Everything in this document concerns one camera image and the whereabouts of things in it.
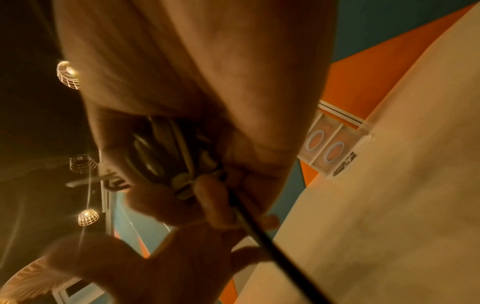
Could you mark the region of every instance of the ceiling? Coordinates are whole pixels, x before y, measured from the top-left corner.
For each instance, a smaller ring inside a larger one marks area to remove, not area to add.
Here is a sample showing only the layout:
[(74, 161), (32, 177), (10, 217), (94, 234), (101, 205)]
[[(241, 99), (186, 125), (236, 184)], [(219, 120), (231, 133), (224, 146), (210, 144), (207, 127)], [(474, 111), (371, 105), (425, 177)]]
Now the ceiling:
[[(68, 160), (97, 158), (78, 91), (56, 76), (62, 56), (50, 0), (2, 2), (0, 26), (0, 285), (37, 259), (55, 239), (81, 232), (77, 215), (88, 188)], [(90, 207), (101, 210), (100, 186)], [(105, 231), (105, 218), (88, 226)]]

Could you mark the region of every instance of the black cord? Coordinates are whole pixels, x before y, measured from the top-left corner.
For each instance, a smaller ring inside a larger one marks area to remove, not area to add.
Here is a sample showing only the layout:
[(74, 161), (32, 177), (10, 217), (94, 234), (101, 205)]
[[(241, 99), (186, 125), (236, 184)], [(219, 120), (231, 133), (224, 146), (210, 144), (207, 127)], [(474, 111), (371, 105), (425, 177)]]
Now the black cord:
[(284, 272), (284, 274), (297, 286), (297, 288), (313, 304), (333, 304), (300, 269), (270, 240), (249, 211), (242, 204), (238, 196), (231, 190), (228, 191), (228, 199), (235, 216), (244, 225), (245, 229), (254, 240), (263, 248)]

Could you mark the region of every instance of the white fan-shaped object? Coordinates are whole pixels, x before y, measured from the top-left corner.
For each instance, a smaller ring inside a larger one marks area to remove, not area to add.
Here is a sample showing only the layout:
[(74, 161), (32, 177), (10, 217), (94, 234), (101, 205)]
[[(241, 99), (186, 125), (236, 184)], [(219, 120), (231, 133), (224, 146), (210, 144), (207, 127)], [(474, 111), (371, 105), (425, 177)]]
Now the white fan-shaped object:
[(70, 62), (62, 61), (56, 66), (56, 75), (61, 83), (69, 88), (80, 90), (77, 72), (71, 67)]
[(70, 170), (74, 173), (88, 173), (97, 167), (97, 163), (86, 154), (77, 154), (70, 158)]
[(95, 223), (100, 218), (99, 214), (93, 209), (87, 209), (82, 211), (78, 215), (78, 225), (88, 226)]
[(71, 276), (48, 269), (45, 257), (41, 257), (14, 274), (3, 285), (0, 289), (0, 299), (4, 299), (5, 303), (14, 304), (46, 294), (71, 279)]

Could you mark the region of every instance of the hand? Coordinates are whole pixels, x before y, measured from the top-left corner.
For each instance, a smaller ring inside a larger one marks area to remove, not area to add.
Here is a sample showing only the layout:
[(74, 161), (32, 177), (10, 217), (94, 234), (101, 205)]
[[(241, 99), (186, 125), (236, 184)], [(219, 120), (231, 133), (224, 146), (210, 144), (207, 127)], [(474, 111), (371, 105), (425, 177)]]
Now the hand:
[(254, 216), (273, 204), (325, 84), (336, 2), (55, 1), (66, 59), (103, 158), (131, 185), (127, 203), (171, 225), (236, 225), (219, 185), (200, 178), (197, 202), (144, 184), (125, 162), (145, 116), (187, 118), (215, 143)]
[[(275, 217), (262, 221), (277, 227)], [(259, 247), (232, 252), (246, 232), (220, 231), (208, 224), (173, 230), (147, 259), (122, 240), (87, 234), (64, 239), (47, 253), (47, 264), (62, 273), (94, 282), (118, 303), (212, 304), (233, 275), (251, 264), (268, 261)]]

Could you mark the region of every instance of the beige fabric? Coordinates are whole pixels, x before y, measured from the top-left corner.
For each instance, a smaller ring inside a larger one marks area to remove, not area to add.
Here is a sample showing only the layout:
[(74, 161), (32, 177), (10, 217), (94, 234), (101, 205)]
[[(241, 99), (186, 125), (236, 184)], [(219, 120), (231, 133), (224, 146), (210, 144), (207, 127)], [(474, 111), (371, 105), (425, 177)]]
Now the beige fabric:
[[(480, 6), (369, 121), (373, 140), (304, 191), (275, 240), (336, 303), (479, 303)], [(307, 301), (268, 264), (237, 302)]]

